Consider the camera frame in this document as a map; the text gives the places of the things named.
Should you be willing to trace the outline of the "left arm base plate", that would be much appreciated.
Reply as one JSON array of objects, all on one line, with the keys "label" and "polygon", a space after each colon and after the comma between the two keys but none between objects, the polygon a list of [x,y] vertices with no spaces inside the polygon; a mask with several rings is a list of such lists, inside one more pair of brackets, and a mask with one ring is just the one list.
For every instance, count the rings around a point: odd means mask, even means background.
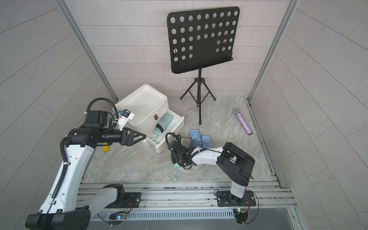
[{"label": "left arm base plate", "polygon": [[140,206],[141,193],[126,193],[126,200],[119,204],[117,209],[137,209]]}]

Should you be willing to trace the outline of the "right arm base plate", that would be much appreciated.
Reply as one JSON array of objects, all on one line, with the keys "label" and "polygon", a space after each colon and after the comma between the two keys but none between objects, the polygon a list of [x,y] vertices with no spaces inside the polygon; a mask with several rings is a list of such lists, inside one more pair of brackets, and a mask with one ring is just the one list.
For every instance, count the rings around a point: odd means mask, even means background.
[{"label": "right arm base plate", "polygon": [[253,191],[246,190],[243,198],[238,198],[230,193],[230,191],[214,190],[217,197],[219,207],[254,207],[256,206],[256,198]]}]

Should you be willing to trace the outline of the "white three-drawer cabinet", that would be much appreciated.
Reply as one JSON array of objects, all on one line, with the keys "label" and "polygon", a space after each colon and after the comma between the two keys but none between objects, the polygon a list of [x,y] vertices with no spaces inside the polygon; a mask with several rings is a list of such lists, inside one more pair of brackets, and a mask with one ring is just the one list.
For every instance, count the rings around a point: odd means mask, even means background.
[{"label": "white three-drawer cabinet", "polygon": [[134,114],[125,127],[149,135],[162,116],[169,110],[167,96],[144,84],[116,104],[118,110],[128,110]]}]

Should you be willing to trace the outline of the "mint green umbrella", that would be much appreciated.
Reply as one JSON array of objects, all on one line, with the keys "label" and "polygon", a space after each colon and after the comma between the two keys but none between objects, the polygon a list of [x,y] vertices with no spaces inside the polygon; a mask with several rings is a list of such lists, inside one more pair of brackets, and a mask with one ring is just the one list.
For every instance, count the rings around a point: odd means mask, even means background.
[{"label": "mint green umbrella", "polygon": [[167,129],[173,119],[172,115],[164,114],[153,131],[154,137],[151,140],[157,140],[158,137]]},{"label": "mint green umbrella", "polygon": [[177,172],[178,172],[178,169],[180,168],[180,165],[178,163],[175,163],[173,164],[174,166],[174,178],[173,178],[173,181],[176,182],[177,181]]}]

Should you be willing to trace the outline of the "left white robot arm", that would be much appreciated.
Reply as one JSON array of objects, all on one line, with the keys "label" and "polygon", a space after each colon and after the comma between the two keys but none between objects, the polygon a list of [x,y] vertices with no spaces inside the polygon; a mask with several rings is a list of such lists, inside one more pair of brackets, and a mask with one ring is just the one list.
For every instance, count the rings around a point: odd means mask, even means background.
[{"label": "left white robot arm", "polygon": [[95,215],[105,208],[137,208],[139,198],[129,198],[122,184],[109,184],[92,198],[77,207],[77,196],[82,178],[99,146],[119,143],[133,146],[144,140],[146,135],[125,127],[134,114],[118,110],[110,119],[107,112],[91,110],[99,98],[92,100],[85,112],[84,123],[70,131],[59,143],[62,164],[48,197],[36,214],[25,221],[30,230],[86,230]]}]

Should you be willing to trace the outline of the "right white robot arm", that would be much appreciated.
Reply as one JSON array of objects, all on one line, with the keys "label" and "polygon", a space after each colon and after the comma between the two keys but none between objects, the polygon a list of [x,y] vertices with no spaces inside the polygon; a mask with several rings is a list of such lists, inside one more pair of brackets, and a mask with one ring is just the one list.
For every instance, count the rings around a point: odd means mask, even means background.
[{"label": "right white robot arm", "polygon": [[197,165],[216,165],[231,179],[229,192],[214,191],[219,206],[255,206],[254,194],[246,191],[250,180],[253,179],[252,171],[255,165],[255,159],[251,155],[231,142],[226,142],[219,148],[193,145],[186,147],[182,144],[182,137],[171,132],[165,135],[165,142],[175,166],[189,170]]}]

